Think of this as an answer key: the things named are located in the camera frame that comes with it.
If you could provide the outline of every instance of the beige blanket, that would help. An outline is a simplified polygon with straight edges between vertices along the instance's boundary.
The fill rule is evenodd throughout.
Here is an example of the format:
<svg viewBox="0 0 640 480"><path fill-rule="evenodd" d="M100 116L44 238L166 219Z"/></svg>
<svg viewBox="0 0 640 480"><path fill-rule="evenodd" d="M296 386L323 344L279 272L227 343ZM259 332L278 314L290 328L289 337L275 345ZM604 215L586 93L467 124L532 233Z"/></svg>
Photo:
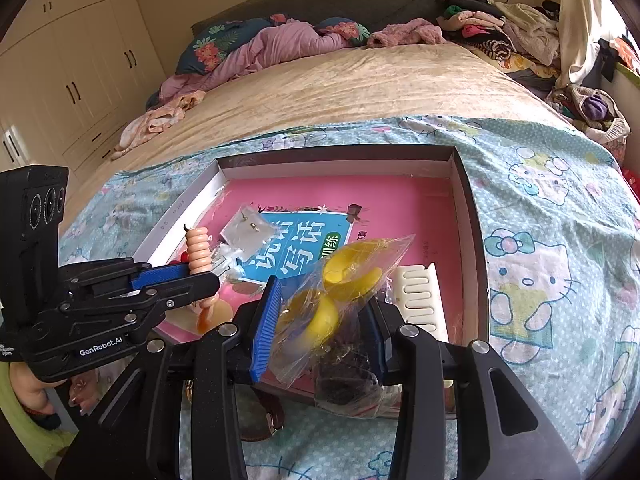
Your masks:
<svg viewBox="0 0 640 480"><path fill-rule="evenodd" d="M405 114L566 123L499 70L453 43L345 48L297 59L207 93L183 121L105 162L65 207L64 232L109 177L230 140L306 124Z"/></svg>

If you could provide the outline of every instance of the hello kitty bedsheet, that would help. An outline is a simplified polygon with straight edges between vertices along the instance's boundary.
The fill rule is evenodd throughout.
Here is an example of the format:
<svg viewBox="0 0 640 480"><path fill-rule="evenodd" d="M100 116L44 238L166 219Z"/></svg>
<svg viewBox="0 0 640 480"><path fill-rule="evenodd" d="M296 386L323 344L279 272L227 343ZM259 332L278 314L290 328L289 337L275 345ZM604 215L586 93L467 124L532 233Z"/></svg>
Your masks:
<svg viewBox="0 0 640 480"><path fill-rule="evenodd" d="M490 343L540 403L580 467L598 463L640 394L640 206L603 147L567 127L411 116L292 128L119 173L60 241L60 262L125 256L220 156L371 143L453 144L471 181L491 294ZM379 479L396 423L286 402L287 429L245 443L250 478ZM183 417L182 478L190 478ZM447 427L455 476L455 428Z"/></svg>

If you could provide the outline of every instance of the screw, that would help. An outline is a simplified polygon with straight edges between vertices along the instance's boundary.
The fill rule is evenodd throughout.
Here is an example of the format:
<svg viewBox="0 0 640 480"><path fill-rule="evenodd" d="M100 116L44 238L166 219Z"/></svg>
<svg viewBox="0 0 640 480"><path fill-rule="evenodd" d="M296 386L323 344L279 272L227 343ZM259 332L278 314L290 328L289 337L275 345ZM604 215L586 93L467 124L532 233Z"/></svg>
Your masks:
<svg viewBox="0 0 640 480"><path fill-rule="evenodd" d="M400 327L400 333L406 337L416 337L420 333L420 329L415 325L406 324Z"/></svg>
<svg viewBox="0 0 640 480"><path fill-rule="evenodd" d="M486 354L489 351L489 345L479 339L471 343L471 348L473 348L479 354Z"/></svg>
<svg viewBox="0 0 640 480"><path fill-rule="evenodd" d="M146 344L146 350L152 354L157 354L164 349L164 341L162 339L152 339Z"/></svg>
<svg viewBox="0 0 640 480"><path fill-rule="evenodd" d="M231 337L236 332L238 332L238 327L233 323L225 323L220 325L220 327L218 328L218 333L223 337Z"/></svg>

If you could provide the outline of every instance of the pink towel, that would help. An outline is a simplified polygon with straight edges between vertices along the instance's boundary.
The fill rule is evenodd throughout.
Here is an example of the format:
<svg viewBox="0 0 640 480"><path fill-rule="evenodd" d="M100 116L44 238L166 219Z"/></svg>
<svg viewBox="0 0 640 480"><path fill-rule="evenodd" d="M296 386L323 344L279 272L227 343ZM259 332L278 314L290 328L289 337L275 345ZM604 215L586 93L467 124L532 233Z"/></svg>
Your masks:
<svg viewBox="0 0 640 480"><path fill-rule="evenodd" d="M462 37L463 38L471 38L472 36L476 36L478 34L488 34L487 30L479 27L478 25L465 25L462 27Z"/></svg>
<svg viewBox="0 0 640 480"><path fill-rule="evenodd" d="M258 72L278 63L300 57L326 54L351 46L340 34L319 36L307 22L287 20L278 27L267 27L247 44L234 50L213 72L205 75L174 75L160 87L159 100L166 103L194 90L208 92L231 79Z"/></svg>
<svg viewBox="0 0 640 480"><path fill-rule="evenodd" d="M442 30L424 18L415 18L403 25L387 25L379 32L374 32L367 41L367 46L396 46L415 43L442 44L447 43L442 37Z"/></svg>
<svg viewBox="0 0 640 480"><path fill-rule="evenodd" d="M502 27L504 25L504 21L496 18L495 16L490 15L487 12L482 12L482 10L476 10L474 13L474 18L478 20L485 20L486 22L493 23L496 27Z"/></svg>

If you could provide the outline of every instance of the pink fluffy clothing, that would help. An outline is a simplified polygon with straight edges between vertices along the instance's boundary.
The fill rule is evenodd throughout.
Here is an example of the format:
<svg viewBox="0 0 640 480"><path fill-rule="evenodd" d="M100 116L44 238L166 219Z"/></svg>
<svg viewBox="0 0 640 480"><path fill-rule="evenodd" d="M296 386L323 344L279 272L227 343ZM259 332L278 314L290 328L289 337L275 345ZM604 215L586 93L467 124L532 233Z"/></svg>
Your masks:
<svg viewBox="0 0 640 480"><path fill-rule="evenodd" d="M131 121L120 134L120 142L111 160L116 160L129 153L140 144L153 139L174 124L184 119L184 113L200 104L204 99L204 92L196 90L178 97L159 108L148 110L144 115Z"/></svg>
<svg viewBox="0 0 640 480"><path fill-rule="evenodd" d="M159 100L165 103L194 90L207 92L231 79L278 63L326 54L348 46L351 46L349 42L339 34L330 32L319 36L308 23L287 20L284 25L267 27L258 32L249 43L234 50L209 74L171 76L162 83Z"/></svg>
<svg viewBox="0 0 640 480"><path fill-rule="evenodd" d="M443 44L442 30L424 18L415 18L404 25L387 25L379 32L374 32L367 41L367 46L396 46L415 43Z"/></svg>

